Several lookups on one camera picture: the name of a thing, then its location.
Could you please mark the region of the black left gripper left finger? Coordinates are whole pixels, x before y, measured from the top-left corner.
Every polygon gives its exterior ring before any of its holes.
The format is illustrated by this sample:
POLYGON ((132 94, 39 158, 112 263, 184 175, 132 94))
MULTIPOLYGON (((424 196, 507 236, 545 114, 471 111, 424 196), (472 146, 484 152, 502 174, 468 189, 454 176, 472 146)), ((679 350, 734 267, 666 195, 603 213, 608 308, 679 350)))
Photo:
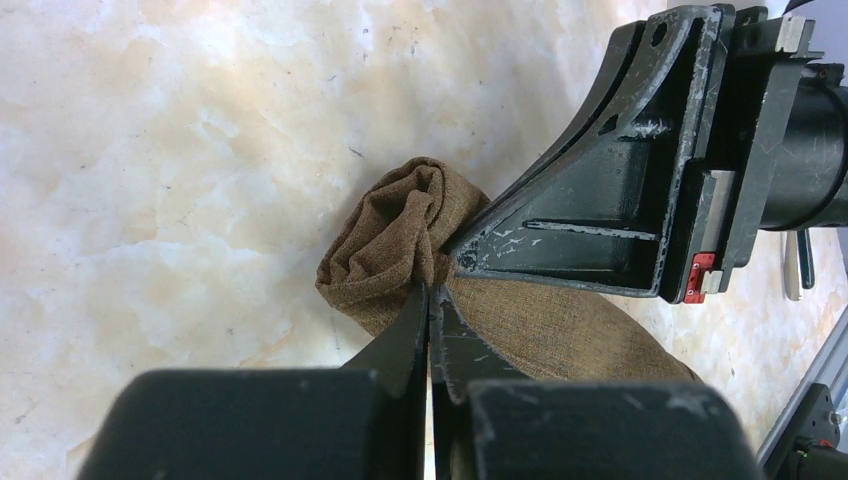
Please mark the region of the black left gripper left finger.
POLYGON ((343 365, 367 375, 365 479, 421 479, 426 425, 428 290, 416 285, 397 318, 343 365))

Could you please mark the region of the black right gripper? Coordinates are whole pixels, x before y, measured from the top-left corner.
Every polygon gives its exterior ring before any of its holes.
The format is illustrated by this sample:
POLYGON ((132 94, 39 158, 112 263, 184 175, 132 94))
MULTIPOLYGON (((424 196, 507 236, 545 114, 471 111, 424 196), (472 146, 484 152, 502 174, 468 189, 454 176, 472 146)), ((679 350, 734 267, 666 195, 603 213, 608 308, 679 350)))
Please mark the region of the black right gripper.
POLYGON ((460 273, 700 303, 760 231, 845 226, 844 68, 814 28, 713 4, 615 29, 568 127, 449 241, 460 273))

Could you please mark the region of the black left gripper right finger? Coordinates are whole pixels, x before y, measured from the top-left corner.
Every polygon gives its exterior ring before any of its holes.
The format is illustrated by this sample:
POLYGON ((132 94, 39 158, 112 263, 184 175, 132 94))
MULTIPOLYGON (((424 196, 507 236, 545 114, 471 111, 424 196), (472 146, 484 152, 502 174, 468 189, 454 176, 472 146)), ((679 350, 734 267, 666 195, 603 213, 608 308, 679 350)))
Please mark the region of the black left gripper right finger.
POLYGON ((436 477, 484 479, 496 433, 479 396, 491 382, 528 376, 478 335, 445 285, 430 297, 430 367, 436 477))

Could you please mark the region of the brown cloth napkin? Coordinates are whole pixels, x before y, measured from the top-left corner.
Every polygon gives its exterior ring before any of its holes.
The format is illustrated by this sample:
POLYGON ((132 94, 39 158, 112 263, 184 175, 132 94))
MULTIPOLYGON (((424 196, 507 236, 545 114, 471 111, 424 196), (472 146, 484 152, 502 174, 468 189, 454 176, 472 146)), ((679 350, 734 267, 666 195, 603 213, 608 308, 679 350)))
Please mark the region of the brown cloth napkin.
POLYGON ((473 330, 538 380, 696 379, 635 319, 596 293, 459 276, 447 241, 488 202, 445 163, 407 161, 358 201, 318 266, 318 292, 377 336, 417 285, 443 285, 473 330))

